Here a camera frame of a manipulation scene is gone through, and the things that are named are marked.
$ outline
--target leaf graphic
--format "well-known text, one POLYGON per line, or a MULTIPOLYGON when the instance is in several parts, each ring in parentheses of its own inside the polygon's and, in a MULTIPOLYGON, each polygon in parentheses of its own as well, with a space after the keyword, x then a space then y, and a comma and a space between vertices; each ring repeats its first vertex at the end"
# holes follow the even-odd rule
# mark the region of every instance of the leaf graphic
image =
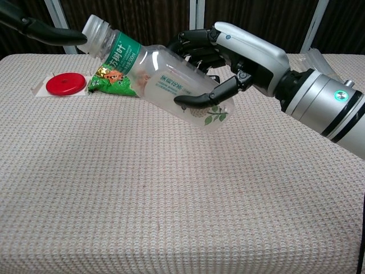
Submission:
POLYGON ((226 115, 225 114, 219 115, 219 121, 222 122, 224 119, 226 119, 226 115))
POLYGON ((213 120, 212 116, 208 116, 207 118, 205 118, 205 121, 204 121, 205 125, 210 124, 212 122, 212 120, 213 120))

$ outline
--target green snack package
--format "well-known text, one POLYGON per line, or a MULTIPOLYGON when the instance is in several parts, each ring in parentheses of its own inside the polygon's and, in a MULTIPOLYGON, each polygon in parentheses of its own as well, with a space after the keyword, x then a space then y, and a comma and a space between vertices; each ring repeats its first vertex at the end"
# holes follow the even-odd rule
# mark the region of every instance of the green snack package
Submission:
POLYGON ((131 89, 131 83, 128 77, 106 64, 102 64, 98 68, 87 88, 91 92, 99 90, 109 94, 137 96, 133 89, 131 89))

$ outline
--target clear plastic bottle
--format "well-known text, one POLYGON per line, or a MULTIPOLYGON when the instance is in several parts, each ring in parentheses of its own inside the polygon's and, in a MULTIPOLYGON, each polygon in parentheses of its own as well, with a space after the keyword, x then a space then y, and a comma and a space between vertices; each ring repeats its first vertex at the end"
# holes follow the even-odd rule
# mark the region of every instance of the clear plastic bottle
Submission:
POLYGON ((87 43, 78 48, 119 70, 131 81, 137 95, 171 114, 209 131, 216 130, 234 111, 230 98, 203 110, 174 103, 178 95, 201 95, 218 84, 162 45, 142 46, 95 15, 83 29, 87 43))

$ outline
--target red bottle cap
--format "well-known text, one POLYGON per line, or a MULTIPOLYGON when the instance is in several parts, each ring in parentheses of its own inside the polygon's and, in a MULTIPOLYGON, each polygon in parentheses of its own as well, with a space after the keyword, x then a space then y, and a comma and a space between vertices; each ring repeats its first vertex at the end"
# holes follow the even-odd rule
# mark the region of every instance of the red bottle cap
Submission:
POLYGON ((86 86, 85 77, 79 73, 67 72, 51 78, 47 84, 47 91, 56 96, 72 95, 86 86))

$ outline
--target beige textured tablecloth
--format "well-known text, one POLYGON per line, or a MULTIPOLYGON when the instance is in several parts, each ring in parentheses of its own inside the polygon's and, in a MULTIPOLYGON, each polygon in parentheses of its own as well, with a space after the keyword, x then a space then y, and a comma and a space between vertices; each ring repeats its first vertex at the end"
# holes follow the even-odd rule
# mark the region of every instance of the beige textured tablecloth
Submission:
MULTIPOLYGON (((365 56, 326 58, 365 91, 365 56)), ((0 273, 355 273, 364 161, 253 88, 213 134, 141 99, 30 92, 98 65, 0 61, 0 273)))

